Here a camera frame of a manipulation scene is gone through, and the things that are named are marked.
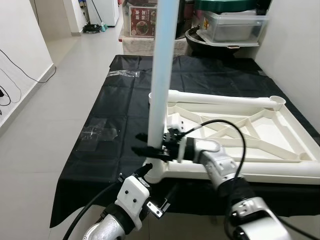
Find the clear plastic bag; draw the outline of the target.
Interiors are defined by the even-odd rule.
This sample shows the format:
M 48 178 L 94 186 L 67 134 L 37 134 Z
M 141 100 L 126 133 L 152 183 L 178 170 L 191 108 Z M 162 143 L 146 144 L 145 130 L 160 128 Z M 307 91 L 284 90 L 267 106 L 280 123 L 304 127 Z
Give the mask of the clear plastic bag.
M 100 142 L 114 141 L 118 137 L 119 131 L 116 128 L 105 127 L 106 122 L 84 126 L 78 137 L 78 150 L 94 151 Z
M 107 74 L 107 77 L 113 77 L 113 76 L 123 76 L 123 77 L 129 77 L 129 78 L 137 78 L 141 74 L 141 71 L 138 70 L 114 70 L 109 71 Z

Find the black tablecloth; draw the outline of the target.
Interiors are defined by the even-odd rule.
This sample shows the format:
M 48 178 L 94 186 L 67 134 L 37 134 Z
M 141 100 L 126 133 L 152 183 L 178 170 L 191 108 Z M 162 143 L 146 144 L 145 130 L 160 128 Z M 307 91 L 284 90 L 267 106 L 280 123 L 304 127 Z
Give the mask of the black tablecloth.
M 132 152 L 132 146 L 144 146 L 135 138 L 147 132 L 149 103 L 143 96 L 150 93 L 153 57 L 150 55 L 116 55 L 109 72 L 135 71 L 137 77 L 105 77 L 82 128 L 105 121 L 103 128 L 116 131 L 111 140 L 98 140 L 90 150 L 84 147 L 83 134 L 68 155 L 58 178 L 50 227 L 56 227 L 96 194 L 114 183 L 119 174 L 132 174 L 145 160 Z M 253 59 L 215 58 L 180 55 L 173 58 L 170 89 L 181 92 L 215 94 L 240 98 L 280 96 L 286 107 L 320 145 L 320 133 L 297 109 L 293 100 Z M 265 199 L 280 217 L 320 214 L 320 186 L 292 183 L 252 183 L 252 190 Z M 178 188 L 169 212 L 204 216 L 221 216 L 225 210 L 217 193 L 207 180 L 195 180 Z

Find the beige covered bench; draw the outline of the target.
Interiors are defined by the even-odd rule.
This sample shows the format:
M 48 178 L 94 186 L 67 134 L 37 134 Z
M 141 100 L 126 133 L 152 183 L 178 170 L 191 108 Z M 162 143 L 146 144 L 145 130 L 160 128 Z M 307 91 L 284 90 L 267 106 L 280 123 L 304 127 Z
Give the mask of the beige covered bench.
M 135 38 L 121 35 L 119 41 L 122 43 L 124 55 L 133 55 L 140 57 L 151 57 L 154 54 L 154 38 Z M 174 41 L 174 57 L 189 56 L 192 50 L 186 41 L 186 38 L 176 39 Z

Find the cream plastic table top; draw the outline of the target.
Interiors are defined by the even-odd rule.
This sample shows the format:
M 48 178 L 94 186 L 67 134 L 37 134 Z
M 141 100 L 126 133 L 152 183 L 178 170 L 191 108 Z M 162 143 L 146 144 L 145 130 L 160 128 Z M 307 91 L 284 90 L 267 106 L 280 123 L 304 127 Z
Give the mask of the cream plastic table top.
M 178 114 L 188 137 L 219 142 L 236 162 L 299 163 L 319 162 L 320 147 L 311 134 L 286 107 L 269 109 L 246 105 L 167 102 L 167 117 Z M 163 162 L 147 158 L 155 165 L 145 178 L 149 183 L 163 179 L 205 179 L 189 160 Z M 316 175 L 242 173 L 249 182 L 286 185 L 319 185 Z

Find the black round basin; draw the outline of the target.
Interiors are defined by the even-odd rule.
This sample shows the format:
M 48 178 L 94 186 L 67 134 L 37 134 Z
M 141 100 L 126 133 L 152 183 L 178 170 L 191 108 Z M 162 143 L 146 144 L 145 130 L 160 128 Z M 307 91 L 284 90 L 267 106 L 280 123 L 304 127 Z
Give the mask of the black round basin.
M 238 51 L 257 47 L 257 45 L 220 45 L 207 42 L 197 34 L 196 27 L 185 32 L 185 39 L 193 57 L 236 58 L 235 54 Z

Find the black mop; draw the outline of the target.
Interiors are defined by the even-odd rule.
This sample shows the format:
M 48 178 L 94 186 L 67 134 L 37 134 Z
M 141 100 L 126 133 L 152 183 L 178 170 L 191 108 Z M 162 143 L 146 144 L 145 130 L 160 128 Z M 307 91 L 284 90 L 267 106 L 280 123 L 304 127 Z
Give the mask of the black mop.
M 99 32 L 103 32 L 102 23 L 91 23 L 90 20 L 90 10 L 89 5 L 87 4 L 87 0 L 78 0 L 80 3 L 80 7 L 83 9 L 83 14 L 86 18 L 86 25 L 82 27 L 83 34 L 98 34 Z

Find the black bag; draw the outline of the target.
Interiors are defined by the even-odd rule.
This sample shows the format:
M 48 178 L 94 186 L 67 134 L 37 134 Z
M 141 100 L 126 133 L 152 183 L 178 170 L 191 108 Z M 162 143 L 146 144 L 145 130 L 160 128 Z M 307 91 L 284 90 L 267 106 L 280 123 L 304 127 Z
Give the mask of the black bag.
M 175 39 L 185 38 L 188 30 L 192 29 L 196 0 L 179 0 Z

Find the white appliance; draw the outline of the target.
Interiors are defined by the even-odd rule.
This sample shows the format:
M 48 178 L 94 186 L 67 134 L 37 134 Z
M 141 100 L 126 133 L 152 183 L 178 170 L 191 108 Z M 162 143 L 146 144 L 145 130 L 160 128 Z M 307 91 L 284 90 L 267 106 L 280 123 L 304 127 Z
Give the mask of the white appliance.
M 105 23 L 106 26 L 117 25 L 121 16 L 118 0 L 86 0 L 87 12 L 92 25 Z

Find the green lid storage box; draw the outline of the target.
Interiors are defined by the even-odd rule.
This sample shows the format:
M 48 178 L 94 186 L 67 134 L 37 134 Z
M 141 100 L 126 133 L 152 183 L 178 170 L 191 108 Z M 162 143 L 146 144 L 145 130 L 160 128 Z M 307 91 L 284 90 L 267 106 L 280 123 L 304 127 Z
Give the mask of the green lid storage box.
M 195 0 L 196 33 L 206 42 L 256 46 L 273 0 Z

